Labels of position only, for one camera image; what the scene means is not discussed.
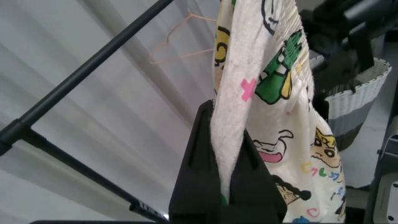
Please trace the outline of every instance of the white curtain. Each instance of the white curtain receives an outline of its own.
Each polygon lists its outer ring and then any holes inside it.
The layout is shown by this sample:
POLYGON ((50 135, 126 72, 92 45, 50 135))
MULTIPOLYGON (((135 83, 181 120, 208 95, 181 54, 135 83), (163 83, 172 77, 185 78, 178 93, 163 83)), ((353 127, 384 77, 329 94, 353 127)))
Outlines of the white curtain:
MULTIPOLYGON (((156 0, 0 0, 0 128, 21 116, 156 0)), ((167 213, 198 106, 213 95, 212 53, 149 63, 187 15, 218 0, 175 0, 33 129, 167 213)), ((190 19, 161 60, 211 49, 215 23, 190 19)), ((142 220, 128 204, 25 142, 0 157, 0 223, 142 220)))

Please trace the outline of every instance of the black metal pole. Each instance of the black metal pole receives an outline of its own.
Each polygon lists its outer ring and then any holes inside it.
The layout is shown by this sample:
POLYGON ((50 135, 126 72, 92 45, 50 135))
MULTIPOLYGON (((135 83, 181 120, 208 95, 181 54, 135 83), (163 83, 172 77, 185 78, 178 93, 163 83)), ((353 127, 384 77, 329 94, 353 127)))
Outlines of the black metal pole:
POLYGON ((21 139, 21 136, 36 121, 53 108, 62 98, 71 92, 99 65, 108 59, 117 49, 125 44, 134 34, 141 30, 150 20, 166 8, 173 0, 158 0, 146 12, 128 25, 115 38, 107 43, 101 50, 95 53, 76 71, 74 71, 61 84, 55 87, 49 94, 43 97, 36 105, 24 113, 19 119, 14 120, 0 131, 0 156, 6 153, 12 145, 21 139))
POLYGON ((72 169, 89 178, 90 180, 96 182, 100 186, 104 187, 106 190, 128 201, 131 204, 129 207, 130 211, 136 212, 137 214, 140 214, 143 217, 146 217, 156 222, 168 222, 162 214, 156 212, 153 208, 150 208, 144 202, 141 202, 122 188, 118 187, 116 184, 112 183, 107 178, 103 177, 101 174, 95 172, 93 169, 89 168, 82 162, 67 154, 59 147, 46 140, 46 138, 39 133, 30 129, 25 132, 25 135, 22 137, 22 139, 29 144, 43 150, 50 156, 56 158, 60 162, 66 164, 67 166, 71 167, 72 169))

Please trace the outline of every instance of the pink cross print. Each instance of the pink cross print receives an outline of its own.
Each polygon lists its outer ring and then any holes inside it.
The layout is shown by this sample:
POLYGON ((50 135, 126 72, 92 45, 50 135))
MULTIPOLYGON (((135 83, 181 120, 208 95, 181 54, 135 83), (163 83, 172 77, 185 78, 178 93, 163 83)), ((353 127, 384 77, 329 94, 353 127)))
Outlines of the pink cross print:
POLYGON ((253 95, 253 89, 256 86, 256 79, 252 79, 250 83, 246 79, 241 82, 241 87, 243 88, 242 100, 247 102, 253 95))

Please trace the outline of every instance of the clothes hanger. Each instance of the clothes hanger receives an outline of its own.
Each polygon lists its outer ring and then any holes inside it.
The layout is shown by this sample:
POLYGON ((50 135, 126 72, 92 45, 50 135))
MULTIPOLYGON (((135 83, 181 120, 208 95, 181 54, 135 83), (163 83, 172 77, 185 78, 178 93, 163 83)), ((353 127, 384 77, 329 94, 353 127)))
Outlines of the clothes hanger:
POLYGON ((160 49, 164 48, 167 44, 169 44, 169 39, 170 39, 171 34, 172 34, 178 27, 180 27, 182 24, 188 22, 189 19, 191 19, 191 18, 193 18, 193 17, 196 17, 196 18, 199 18, 199 19, 204 19, 204 20, 208 20, 208 21, 217 22, 217 20, 214 20, 214 19, 210 19, 210 18, 206 18, 206 17, 202 17, 202 16, 198 16, 198 15, 192 14, 191 10, 189 10, 189 9, 188 9, 188 12, 189 12, 189 15, 188 15, 182 22, 180 22, 180 24, 178 24, 177 26, 175 26, 175 27, 171 30, 171 32, 167 35, 166 41, 160 43, 160 44, 159 44, 158 46, 156 46, 151 52, 149 52, 149 62, 150 62, 150 63, 152 63, 152 64, 167 63, 167 62, 171 62, 171 61, 176 60, 176 59, 185 58, 185 57, 191 57, 191 56, 194 56, 194 55, 203 54, 203 53, 205 53, 205 52, 210 52, 210 51, 213 50, 213 49, 200 50, 200 51, 195 52, 195 53, 190 53, 190 54, 186 54, 186 55, 181 55, 181 56, 177 56, 177 57, 172 57, 172 58, 168 58, 168 59, 164 59, 164 60, 153 60, 154 54, 155 54, 156 52, 158 52, 160 49))

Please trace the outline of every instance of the curtain fold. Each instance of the curtain fold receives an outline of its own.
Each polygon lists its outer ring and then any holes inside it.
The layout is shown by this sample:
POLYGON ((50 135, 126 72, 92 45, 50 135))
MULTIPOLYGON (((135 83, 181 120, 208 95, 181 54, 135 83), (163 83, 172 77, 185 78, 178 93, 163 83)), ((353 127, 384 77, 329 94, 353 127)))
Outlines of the curtain fold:
MULTIPOLYGON (((0 128, 21 116, 155 2, 0 1, 0 128)), ((219 5, 213 0, 175 0, 32 128, 133 196, 167 213, 197 108, 213 94, 212 53, 151 64, 149 52, 166 40, 188 15, 188 8, 216 19, 219 5)), ((154 59, 211 49, 214 36, 214 22, 192 18, 172 34, 169 45, 154 59)), ((91 214, 88 218, 130 218, 117 212, 104 214, 107 204, 91 206, 85 199, 66 194, 62 185, 47 189, 54 181, 44 178, 50 168, 39 171, 43 173, 39 185, 38 174, 25 179, 9 171, 7 166, 12 164, 23 167, 26 175, 35 172, 14 151, 0 157, 0 183, 18 180, 4 188, 7 192, 22 194, 17 190, 34 185, 44 198, 54 194, 59 201, 73 202, 57 205, 54 199, 55 218, 79 217, 62 215, 62 210, 69 209, 66 206, 75 204, 91 211, 86 212, 91 214)), ((73 179, 65 188, 84 189, 81 181, 73 179)), ((7 205, 7 200, 0 201, 7 205)), ((19 217, 1 208, 0 220, 15 218, 14 223, 31 222, 41 215, 53 218, 40 211, 19 217)))

